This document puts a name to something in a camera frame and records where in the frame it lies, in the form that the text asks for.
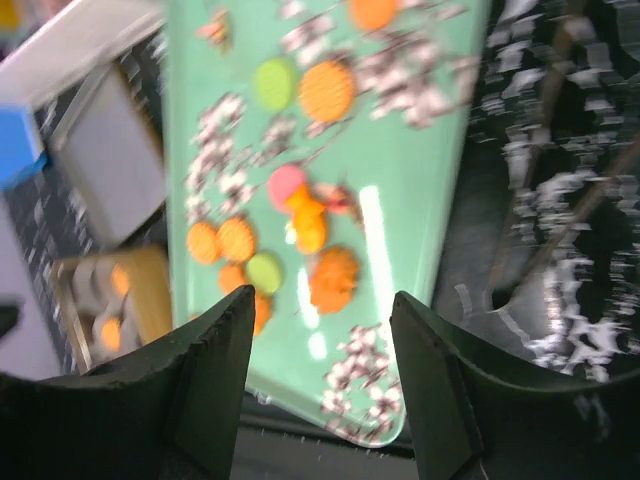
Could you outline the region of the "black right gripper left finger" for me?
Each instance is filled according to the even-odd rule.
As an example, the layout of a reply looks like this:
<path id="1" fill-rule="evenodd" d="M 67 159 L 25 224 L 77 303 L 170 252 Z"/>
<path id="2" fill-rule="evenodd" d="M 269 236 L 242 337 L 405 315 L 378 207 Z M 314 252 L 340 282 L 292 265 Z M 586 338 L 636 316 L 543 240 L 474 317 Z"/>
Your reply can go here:
<path id="1" fill-rule="evenodd" d="M 1 377 L 5 479 L 156 479 L 181 454 L 226 479 L 252 346 L 255 291 L 82 375 Z"/>

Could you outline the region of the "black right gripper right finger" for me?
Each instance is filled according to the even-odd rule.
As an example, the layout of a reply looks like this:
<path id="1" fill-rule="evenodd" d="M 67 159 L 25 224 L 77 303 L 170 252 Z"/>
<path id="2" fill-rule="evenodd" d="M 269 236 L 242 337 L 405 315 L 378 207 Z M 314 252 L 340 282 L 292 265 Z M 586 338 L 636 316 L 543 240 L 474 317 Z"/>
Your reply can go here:
<path id="1" fill-rule="evenodd" d="M 390 318 L 422 479 L 636 479 L 639 372 L 534 365 L 399 291 Z"/>

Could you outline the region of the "bear print tin lid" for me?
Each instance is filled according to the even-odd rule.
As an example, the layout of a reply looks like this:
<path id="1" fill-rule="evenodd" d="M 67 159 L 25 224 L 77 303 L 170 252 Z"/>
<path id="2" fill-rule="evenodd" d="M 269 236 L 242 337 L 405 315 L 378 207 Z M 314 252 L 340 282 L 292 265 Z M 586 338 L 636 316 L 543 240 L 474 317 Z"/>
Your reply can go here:
<path id="1" fill-rule="evenodd" d="M 82 81 L 50 147 L 101 243 L 123 243 L 164 206 L 161 141 L 119 67 L 99 67 Z"/>

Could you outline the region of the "gold cookie tin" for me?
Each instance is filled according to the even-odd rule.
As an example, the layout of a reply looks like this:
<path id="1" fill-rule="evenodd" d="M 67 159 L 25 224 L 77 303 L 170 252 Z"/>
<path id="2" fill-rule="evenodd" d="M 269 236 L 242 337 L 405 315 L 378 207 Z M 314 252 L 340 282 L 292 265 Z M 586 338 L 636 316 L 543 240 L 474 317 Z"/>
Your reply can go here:
<path id="1" fill-rule="evenodd" d="M 124 298 L 110 282 L 116 263 L 129 276 L 130 289 Z M 57 260 L 51 283 L 82 373 L 172 329 L 168 260 L 159 246 Z"/>

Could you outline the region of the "orange cookie in tin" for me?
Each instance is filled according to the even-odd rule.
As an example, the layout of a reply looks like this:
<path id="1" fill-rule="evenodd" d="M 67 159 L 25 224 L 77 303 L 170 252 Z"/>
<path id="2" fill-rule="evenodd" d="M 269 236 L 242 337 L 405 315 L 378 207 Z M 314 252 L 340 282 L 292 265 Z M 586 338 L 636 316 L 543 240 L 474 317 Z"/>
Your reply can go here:
<path id="1" fill-rule="evenodd" d="M 110 282 L 113 291 L 121 298 L 128 295 L 130 289 L 129 276 L 122 265 L 116 263 L 110 274 Z"/>

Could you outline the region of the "green sandwich cookie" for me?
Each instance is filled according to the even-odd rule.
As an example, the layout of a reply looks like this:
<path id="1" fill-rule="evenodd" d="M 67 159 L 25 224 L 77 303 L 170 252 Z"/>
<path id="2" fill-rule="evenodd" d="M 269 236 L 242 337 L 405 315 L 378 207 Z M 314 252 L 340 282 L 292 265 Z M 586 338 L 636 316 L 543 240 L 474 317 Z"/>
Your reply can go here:
<path id="1" fill-rule="evenodd" d="M 245 264 L 250 284 L 264 294 L 272 295 L 283 283 L 283 269 L 279 260 L 269 252 L 257 252 Z"/>

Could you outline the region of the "orange flower swirl cookie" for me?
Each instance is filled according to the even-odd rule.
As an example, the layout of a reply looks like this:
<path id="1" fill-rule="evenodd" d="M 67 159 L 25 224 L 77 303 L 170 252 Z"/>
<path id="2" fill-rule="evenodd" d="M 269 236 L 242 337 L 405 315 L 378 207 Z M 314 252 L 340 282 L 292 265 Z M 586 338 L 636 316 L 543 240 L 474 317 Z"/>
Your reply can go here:
<path id="1" fill-rule="evenodd" d="M 359 262 L 344 246 L 321 250 L 309 278 L 310 303 L 320 315 L 334 314 L 351 302 L 358 285 Z"/>

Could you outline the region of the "orange fish shaped cookie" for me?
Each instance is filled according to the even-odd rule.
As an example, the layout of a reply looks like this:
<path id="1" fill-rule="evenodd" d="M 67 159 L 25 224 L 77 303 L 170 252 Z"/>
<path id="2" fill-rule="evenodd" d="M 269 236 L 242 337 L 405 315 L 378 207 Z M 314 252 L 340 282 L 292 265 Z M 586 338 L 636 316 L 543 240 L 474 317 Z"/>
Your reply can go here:
<path id="1" fill-rule="evenodd" d="M 313 196 L 305 183 L 285 200 L 284 205 L 291 213 L 298 250 L 306 255 L 321 250 L 328 238 L 325 205 Z"/>

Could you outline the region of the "pink macaron cookie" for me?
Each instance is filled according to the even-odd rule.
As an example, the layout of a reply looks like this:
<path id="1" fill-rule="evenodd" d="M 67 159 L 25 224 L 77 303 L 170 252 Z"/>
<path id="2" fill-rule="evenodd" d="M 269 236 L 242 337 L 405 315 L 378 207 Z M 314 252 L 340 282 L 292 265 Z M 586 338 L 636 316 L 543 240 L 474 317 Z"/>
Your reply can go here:
<path id="1" fill-rule="evenodd" d="M 271 204 L 279 211 L 289 213 L 285 202 L 306 183 L 305 171 L 293 163 L 277 168 L 267 181 L 267 194 Z"/>

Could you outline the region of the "blue folder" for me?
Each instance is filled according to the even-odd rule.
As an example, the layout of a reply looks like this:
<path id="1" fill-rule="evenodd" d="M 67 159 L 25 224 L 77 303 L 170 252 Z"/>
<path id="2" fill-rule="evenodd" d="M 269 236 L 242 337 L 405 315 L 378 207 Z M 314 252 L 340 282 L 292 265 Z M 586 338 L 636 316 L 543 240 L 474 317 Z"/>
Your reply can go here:
<path id="1" fill-rule="evenodd" d="M 0 181 L 4 191 L 38 174 L 48 156 L 29 107 L 2 104 L 0 118 Z"/>

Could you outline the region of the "mint green floral tray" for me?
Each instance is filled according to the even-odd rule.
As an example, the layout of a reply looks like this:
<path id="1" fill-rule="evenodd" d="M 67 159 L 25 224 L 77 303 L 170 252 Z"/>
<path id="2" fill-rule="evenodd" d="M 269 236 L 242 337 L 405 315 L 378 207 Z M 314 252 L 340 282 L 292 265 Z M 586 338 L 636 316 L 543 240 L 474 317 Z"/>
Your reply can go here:
<path id="1" fill-rule="evenodd" d="M 283 269 L 255 338 L 246 386 L 363 447 L 397 438 L 405 406 L 389 319 L 394 295 L 432 298 L 490 5 L 403 1 L 366 32 L 344 1 L 172 1 L 167 13 L 164 134 L 173 320 L 223 296 L 219 263 L 187 249 L 190 226 L 240 216 Z M 357 85 L 348 113 L 311 120 L 297 102 L 271 111 L 255 73 L 270 59 L 297 75 L 342 63 Z M 329 246 L 359 262 L 341 311 L 310 303 L 316 255 L 301 253 L 267 181 L 293 163 L 327 203 Z"/>

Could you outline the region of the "white file organizer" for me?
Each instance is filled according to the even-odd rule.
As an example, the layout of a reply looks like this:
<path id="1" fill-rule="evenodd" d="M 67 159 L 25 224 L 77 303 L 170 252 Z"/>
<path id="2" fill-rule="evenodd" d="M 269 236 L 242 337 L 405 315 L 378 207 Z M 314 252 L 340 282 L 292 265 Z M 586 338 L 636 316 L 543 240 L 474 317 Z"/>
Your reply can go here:
<path id="1" fill-rule="evenodd" d="M 1 102 L 34 110 L 164 24 L 163 1 L 73 1 L 1 63 Z"/>

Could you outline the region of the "orange cookie far tray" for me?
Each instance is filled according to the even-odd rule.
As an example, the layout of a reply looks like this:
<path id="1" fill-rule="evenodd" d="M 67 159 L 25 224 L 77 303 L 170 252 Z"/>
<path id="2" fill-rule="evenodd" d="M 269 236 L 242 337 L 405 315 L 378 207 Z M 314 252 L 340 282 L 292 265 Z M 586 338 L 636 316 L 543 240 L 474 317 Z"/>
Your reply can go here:
<path id="1" fill-rule="evenodd" d="M 348 0 L 351 22 L 359 29 L 373 31 L 389 25 L 400 10 L 399 0 Z"/>

